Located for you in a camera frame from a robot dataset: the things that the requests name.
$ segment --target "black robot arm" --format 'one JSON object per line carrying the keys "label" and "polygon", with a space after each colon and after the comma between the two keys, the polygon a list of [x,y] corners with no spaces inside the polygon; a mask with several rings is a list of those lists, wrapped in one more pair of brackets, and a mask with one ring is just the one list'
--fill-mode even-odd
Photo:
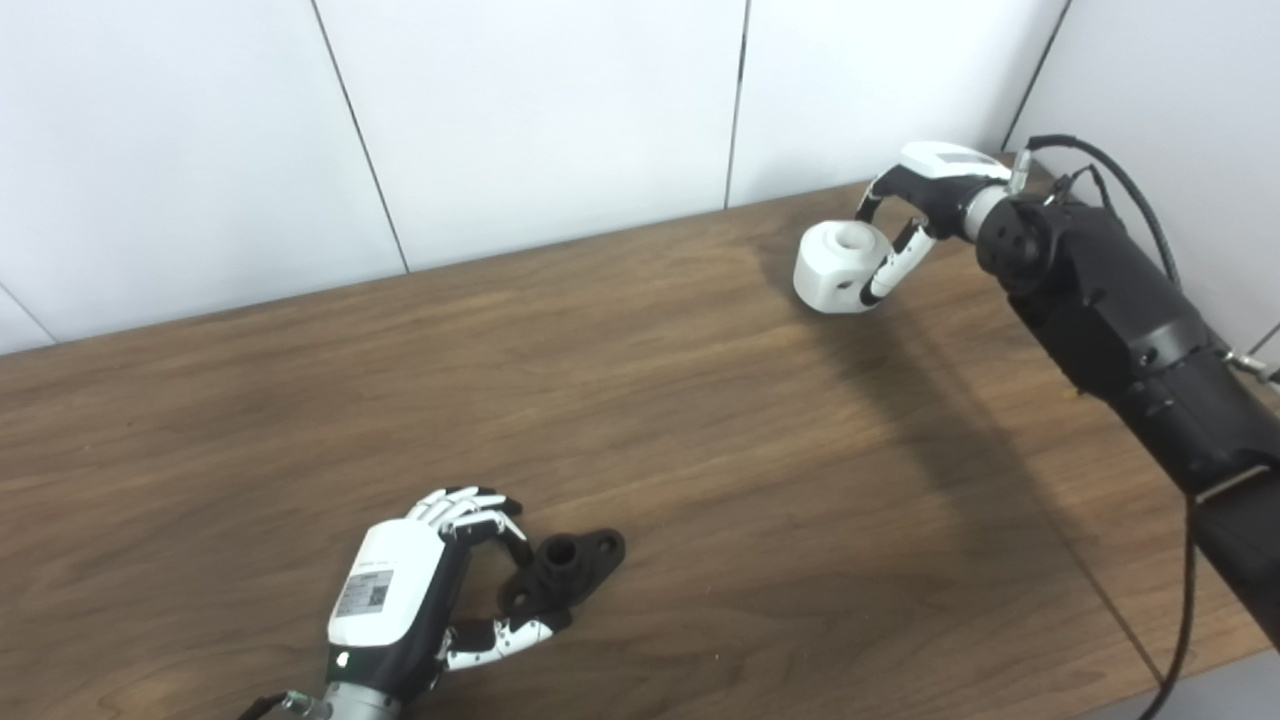
{"label": "black robot arm", "polygon": [[1280,420],[1112,213],[1007,196],[978,263],[1062,373],[1106,402],[1190,501],[1190,532],[1280,648]]}

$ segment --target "black flanged part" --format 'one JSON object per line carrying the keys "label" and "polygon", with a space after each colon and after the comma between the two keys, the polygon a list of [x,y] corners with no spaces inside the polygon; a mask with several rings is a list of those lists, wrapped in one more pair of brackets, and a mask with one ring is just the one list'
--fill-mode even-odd
{"label": "black flanged part", "polygon": [[567,610],[590,597],[623,557],[626,543],[614,529],[552,536],[538,546],[532,565],[502,585],[498,607],[511,616]]}

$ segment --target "wooden table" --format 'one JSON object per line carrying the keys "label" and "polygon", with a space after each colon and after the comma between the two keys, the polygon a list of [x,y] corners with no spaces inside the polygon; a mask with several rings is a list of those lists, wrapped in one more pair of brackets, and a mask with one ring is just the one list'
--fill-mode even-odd
{"label": "wooden table", "polygon": [[[800,305],[800,233],[860,192],[4,357],[5,716],[319,691],[364,530],[470,483],[630,553],[417,717],[1061,719],[1151,688],[1172,484],[959,242],[867,316]],[[466,612],[508,573],[481,552]],[[1199,598],[1193,669],[1266,647],[1211,571]]]}

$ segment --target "white cylindrical block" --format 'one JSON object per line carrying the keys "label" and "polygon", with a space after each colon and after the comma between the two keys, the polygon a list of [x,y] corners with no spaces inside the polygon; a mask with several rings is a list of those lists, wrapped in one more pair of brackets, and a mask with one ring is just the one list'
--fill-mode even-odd
{"label": "white cylindrical block", "polygon": [[796,295],[819,313],[861,313],[858,296],[888,251],[888,238],[868,223],[818,223],[800,238]]}

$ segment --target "black cable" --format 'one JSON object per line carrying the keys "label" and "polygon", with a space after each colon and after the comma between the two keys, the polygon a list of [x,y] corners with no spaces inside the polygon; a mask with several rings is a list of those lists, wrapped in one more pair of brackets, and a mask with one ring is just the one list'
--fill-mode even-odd
{"label": "black cable", "polygon": [[1156,697],[1151,698],[1151,705],[1138,716],[1138,720],[1152,720],[1174,692],[1178,678],[1183,673],[1183,664],[1187,661],[1187,648],[1192,642],[1192,621],[1196,618],[1196,542],[1192,539],[1192,510],[1196,501],[1187,498],[1187,544],[1183,550],[1183,620],[1178,628],[1178,644],[1174,646],[1174,657],[1169,662],[1169,670],[1160,682]]}
{"label": "black cable", "polygon": [[260,720],[261,717],[266,717],[266,714],[270,712],[273,707],[284,702],[284,693],[260,697],[255,700],[253,705],[250,705],[244,712],[241,712],[241,716],[236,720]]}
{"label": "black cable", "polygon": [[1151,237],[1156,241],[1156,251],[1160,254],[1160,261],[1165,266],[1165,274],[1169,275],[1169,282],[1174,283],[1174,287],[1181,288],[1183,281],[1178,274],[1178,265],[1174,263],[1174,254],[1169,249],[1169,238],[1165,237],[1165,229],[1160,225],[1160,219],[1156,218],[1156,211],[1152,210],[1151,202],[1147,201],[1147,196],[1138,190],[1138,186],[1133,182],[1133,178],[1129,177],[1129,173],[1124,172],[1124,168],[1121,168],[1100,147],[1084,142],[1071,135],[1039,135],[1027,141],[1028,150],[1034,151],[1042,147],[1071,147],[1089,155],[1101,163],[1103,168],[1111,170],[1111,174],[1120,181],[1125,192],[1129,193],[1134,205],[1138,206],[1138,210],[1142,213],[1142,218],[1147,222],[1147,227],[1151,228]]}
{"label": "black cable", "polygon": [[1089,173],[1089,176],[1093,178],[1093,184],[1094,187],[1098,188],[1098,195],[1102,197],[1102,206],[1106,208],[1108,213],[1111,213],[1112,218],[1120,220],[1120,214],[1116,213],[1115,205],[1111,204],[1111,192],[1107,190],[1107,181],[1102,177],[1102,173],[1098,170],[1098,167],[1094,165],[1093,163],[1089,163],[1088,165],[1080,168],[1079,170],[1075,170],[1069,176],[1062,176],[1062,178],[1060,178],[1059,181],[1061,183],[1061,187],[1057,187],[1057,183],[1055,183],[1053,187],[1055,193],[1071,192],[1071,188],[1075,187],[1075,181],[1080,179],[1080,176],[1083,176],[1084,173]]}

